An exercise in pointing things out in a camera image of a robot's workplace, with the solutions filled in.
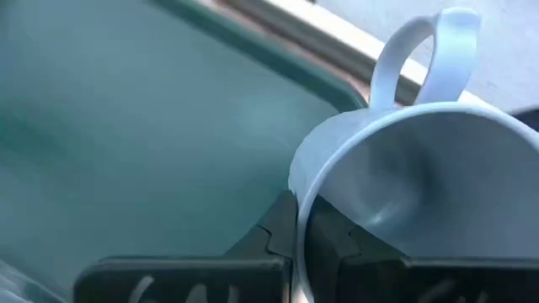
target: teal tray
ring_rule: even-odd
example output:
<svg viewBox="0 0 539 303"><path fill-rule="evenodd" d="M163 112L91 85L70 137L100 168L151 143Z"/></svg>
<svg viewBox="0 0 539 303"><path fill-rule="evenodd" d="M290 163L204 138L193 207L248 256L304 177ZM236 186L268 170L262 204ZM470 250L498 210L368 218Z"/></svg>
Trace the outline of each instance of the teal tray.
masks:
<svg viewBox="0 0 539 303"><path fill-rule="evenodd" d="M0 7L0 258L68 296L109 255L225 252L302 138L365 106L198 3Z"/></svg>

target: pitcher handle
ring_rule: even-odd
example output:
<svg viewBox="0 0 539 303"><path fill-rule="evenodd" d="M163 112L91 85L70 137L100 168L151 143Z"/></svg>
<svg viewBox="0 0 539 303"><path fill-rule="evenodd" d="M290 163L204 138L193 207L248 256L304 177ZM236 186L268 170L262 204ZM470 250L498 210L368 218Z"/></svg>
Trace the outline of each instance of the pitcher handle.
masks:
<svg viewBox="0 0 539 303"><path fill-rule="evenodd" d="M406 23L378 58L371 80L371 107L394 106L404 62L430 35L435 41L432 59L415 103L457 101L472 74L480 23L480 16L470 8L447 8Z"/></svg>

